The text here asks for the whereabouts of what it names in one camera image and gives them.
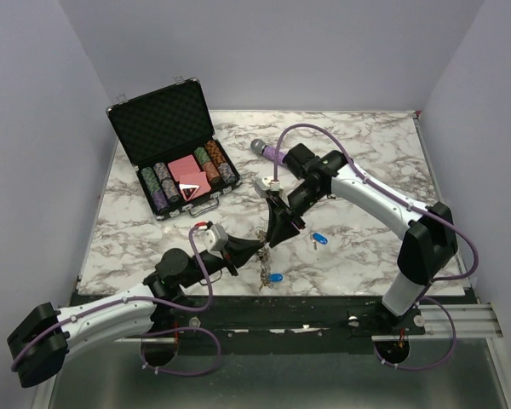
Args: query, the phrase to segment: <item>white wall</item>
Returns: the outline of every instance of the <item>white wall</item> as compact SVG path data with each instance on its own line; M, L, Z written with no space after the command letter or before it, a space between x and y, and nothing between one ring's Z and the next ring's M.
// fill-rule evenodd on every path
M60 0L111 98L197 77L211 108L422 109L482 0Z
M0 408L33 395L6 337L74 288L112 154L109 102L55 0L0 2Z
M424 108L422 132L456 224L479 247L476 290L494 305L511 359L511 0L486 0Z

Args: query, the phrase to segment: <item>case handle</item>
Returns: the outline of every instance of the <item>case handle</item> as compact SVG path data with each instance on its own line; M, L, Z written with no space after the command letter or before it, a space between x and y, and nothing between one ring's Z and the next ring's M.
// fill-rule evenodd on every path
M193 213L192 209L188 210L187 213L189 213L189 216L191 216L191 217L199 217L201 215L208 213L209 211L215 210L220 205L220 199L214 198L214 200L215 200L214 204L211 204L210 206L206 206L203 209L197 211L196 213Z

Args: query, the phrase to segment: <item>black case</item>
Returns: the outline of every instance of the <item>black case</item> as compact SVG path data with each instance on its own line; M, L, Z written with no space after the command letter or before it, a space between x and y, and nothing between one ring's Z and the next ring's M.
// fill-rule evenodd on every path
M227 184L221 180L210 192L188 202L181 198L179 203L169 203L170 207L160 213L147 191L140 170L147 166L153 167L157 162L168 164L193 154L196 148L204 147L207 141L214 139L214 126L203 90L196 78L182 80L169 87L120 102L108 107L106 114L130 163L135 167L147 203L158 220L178 216L182 211L188 210L192 216L198 216L202 212L193 214L191 209L211 199L215 200L215 204L206 209L214 209L219 204L220 195L231 192L242 183L227 152L220 142L215 141L237 177L234 183Z

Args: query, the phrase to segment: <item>marble table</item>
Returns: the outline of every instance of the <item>marble table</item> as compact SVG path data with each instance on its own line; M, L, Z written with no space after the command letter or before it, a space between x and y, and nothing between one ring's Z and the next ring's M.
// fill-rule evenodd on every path
M103 195L100 213L78 283L81 295L111 295L141 282L153 271L163 253L179 247L192 254L187 241L197 221L220 223L228 233L252 238L267 225L267 205L253 188L255 178L270 176L271 162L256 157L250 142L261 138L274 145L288 125L305 122L326 128L344 144L365 170L391 187L427 203L436 200L412 112L246 112L213 111L215 138L227 150L243 185L221 197L221 204L201 217L187 213L163 222L155 220L135 171L123 147L118 148ZM304 143L322 156L335 145L312 130L293 130L284 150ZM297 181L280 169L282 186L289 192ZM374 217L345 200L324 199L304 217L301 234L271 249L271 268L284 281L260 290L260 266L253 257L238 277L224 270L214 284L218 295L382 295L398 272L397 237ZM327 245L313 249L310 233L318 232ZM453 259L442 274L458 274ZM188 294L206 294L194 285ZM440 282L430 294L463 295L460 282Z

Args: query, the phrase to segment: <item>microphone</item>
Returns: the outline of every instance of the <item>microphone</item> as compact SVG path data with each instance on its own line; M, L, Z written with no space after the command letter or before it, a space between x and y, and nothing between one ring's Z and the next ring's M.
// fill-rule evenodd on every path
M268 144L266 144L261 139L254 139L250 143L250 149L256 155L262 156L262 157L267 158L270 161L274 162L274 155L276 153L276 148L268 146ZM286 154L284 152L278 152L278 164L281 164L282 166L285 167L284 156L286 156Z

